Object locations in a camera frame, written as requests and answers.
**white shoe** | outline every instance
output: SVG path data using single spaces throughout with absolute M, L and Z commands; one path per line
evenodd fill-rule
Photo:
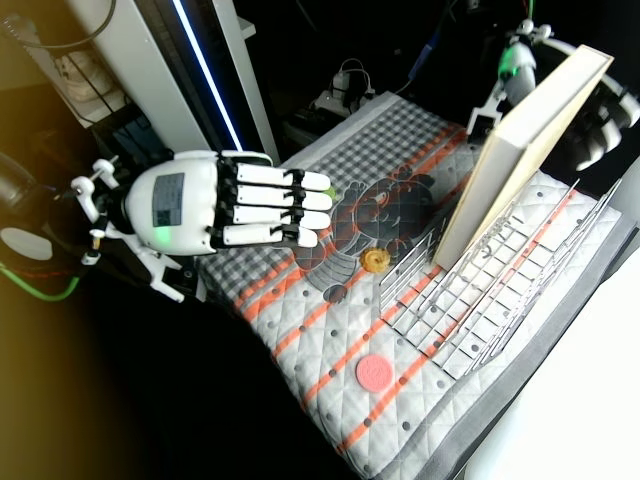
M 82 70 L 84 77 L 87 77 L 89 81 L 85 80 L 71 60 Z M 95 60 L 92 52 L 71 52 L 56 59 L 56 67 L 60 71 L 62 78 L 64 78 L 69 97 L 77 102 L 94 100 L 98 98 L 95 90 L 98 90 L 100 95 L 104 95 L 113 87 L 113 81 L 109 77 L 109 74 Z

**led light strip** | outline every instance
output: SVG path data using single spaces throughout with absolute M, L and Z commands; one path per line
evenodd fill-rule
M 242 151 L 242 145 L 240 145 L 240 140 L 238 139 L 238 135 L 236 135 L 236 130 L 233 128 L 233 124 L 231 123 L 231 119 L 229 118 L 229 114 L 227 113 L 227 109 L 222 102 L 222 97 L 220 96 L 220 92 L 218 92 L 218 87 L 216 87 L 215 82 L 213 81 L 213 76 L 211 75 L 211 70 L 209 70 L 209 66 L 204 59 L 204 55 L 202 54 L 202 50 L 200 49 L 200 45 L 198 44 L 198 40 L 196 39 L 195 34 L 193 33 L 193 29 L 191 28 L 191 24 L 189 23 L 189 18 L 187 17 L 186 12 L 182 6 L 182 2 L 180 0 L 173 0 L 173 6 L 176 8 L 176 12 L 178 12 L 178 17 L 180 17 L 180 22 L 182 23 L 182 27 L 184 28 L 187 37 L 189 38 L 189 43 L 191 43 L 191 48 L 193 48 L 193 52 L 196 54 L 196 58 L 198 59 L 198 63 L 200 64 L 200 68 L 204 73 L 205 78 L 207 79 L 207 83 L 209 84 L 209 89 L 211 93 L 213 93 L 213 97 L 216 99 L 216 103 L 218 104 L 218 108 L 220 109 L 220 113 L 222 113 L 222 118 L 224 118 L 224 123 L 227 124 L 227 128 L 229 129 L 229 133 L 231 134 L 231 138 L 233 139 L 233 143 L 235 144 L 236 150 Z

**dark background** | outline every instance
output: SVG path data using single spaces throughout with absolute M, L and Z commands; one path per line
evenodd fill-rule
M 62 3 L 59 8 L 50 3 L 56 2 L 30 0 L 20 8 L 28 8 L 39 25 L 49 21 L 52 36 L 64 30 L 65 37 L 56 41 L 77 38 L 74 28 L 59 28 L 69 22 L 68 15 L 60 13 Z M 402 86 L 443 8 L 435 1 L 374 5 L 300 0 L 309 22 L 295 1 L 235 3 L 238 13 L 256 25 L 254 40 L 259 41 L 254 42 L 252 60 L 281 117 L 308 105 L 350 56 L 364 62 L 378 93 Z M 5 5 L 0 13 L 16 5 Z M 504 32 L 524 16 L 520 0 L 482 1 L 480 6 L 469 13 L 459 0 L 456 22 L 447 20 L 438 48 L 405 92 L 462 124 L 495 81 Z M 639 3 L 538 0 L 534 18 L 550 23 L 562 40 L 614 55 L 612 76 L 640 91 Z M 2 91 L 0 107 L 0 150 L 21 159 L 40 181 L 63 184 L 96 158 L 93 137 L 47 85 Z M 51 147 L 58 152 L 53 160 L 51 148 L 34 141 L 48 130 L 56 132 L 56 145 L 66 149 L 60 155 L 58 147 Z M 626 132 L 622 145 L 585 173 L 583 188 L 598 192 L 622 175 L 640 152 L 638 132 Z M 99 377 L 101 388 L 109 392 L 101 398 L 118 406 L 113 411 L 104 408 L 114 423 L 123 425 L 119 435 L 128 442 L 122 444 L 126 448 L 121 448 L 121 457 L 138 472 L 133 477 L 351 477 L 290 395 L 269 352 L 248 325 L 223 306 L 177 305 L 99 271 L 91 272 L 59 305 L 39 303 L 2 276 L 0 292 L 0 322 L 30 325 L 23 349 L 36 348 L 37 342 L 28 339 L 59 325 L 61 332 L 74 332 L 76 346 L 89 352 L 95 370 L 85 375 Z M 88 388 L 84 378 L 78 374 L 78 384 L 71 382 L 69 388 Z M 19 389 L 19 382 L 14 387 Z M 99 436 L 104 428 L 91 431 Z M 59 432 L 60 441 L 65 435 Z M 56 472 L 42 478 L 66 477 Z

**green cable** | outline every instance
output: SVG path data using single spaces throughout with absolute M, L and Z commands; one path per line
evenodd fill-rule
M 9 280 L 22 288 L 24 291 L 45 302 L 59 302 L 61 300 L 64 300 L 73 293 L 73 291 L 76 289 L 76 286 L 78 286 L 78 282 L 80 281 L 79 277 L 72 277 L 69 285 L 67 286 L 67 289 L 64 292 L 58 293 L 57 295 L 48 295 L 29 285 L 18 275 L 7 269 L 7 267 L 2 262 L 0 262 L 0 271 L 4 273 L 7 278 L 9 278 Z

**pink disc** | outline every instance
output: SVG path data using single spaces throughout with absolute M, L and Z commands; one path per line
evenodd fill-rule
M 380 355 L 367 355 L 356 366 L 358 383 L 373 393 L 384 390 L 391 383 L 392 376 L 389 360 Z

